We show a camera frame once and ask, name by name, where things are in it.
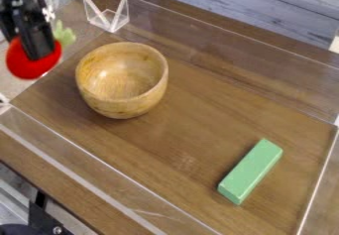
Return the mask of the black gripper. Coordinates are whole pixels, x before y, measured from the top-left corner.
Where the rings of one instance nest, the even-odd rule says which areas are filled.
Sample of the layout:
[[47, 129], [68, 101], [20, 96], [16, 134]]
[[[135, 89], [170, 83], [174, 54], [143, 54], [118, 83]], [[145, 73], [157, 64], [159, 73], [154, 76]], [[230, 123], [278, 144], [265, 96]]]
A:
[[30, 60], [46, 57], [55, 50], [51, 22], [56, 12], [46, 0], [0, 0], [0, 30], [8, 42], [18, 36]]

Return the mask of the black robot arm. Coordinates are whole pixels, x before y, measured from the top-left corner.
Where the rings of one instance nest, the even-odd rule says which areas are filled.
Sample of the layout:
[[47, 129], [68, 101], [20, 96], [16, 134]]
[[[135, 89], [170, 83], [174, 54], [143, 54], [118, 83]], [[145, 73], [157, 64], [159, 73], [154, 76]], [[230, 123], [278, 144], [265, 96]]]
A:
[[48, 56], [56, 48], [54, 7], [46, 0], [0, 0], [0, 32], [8, 43], [22, 40], [31, 60]]

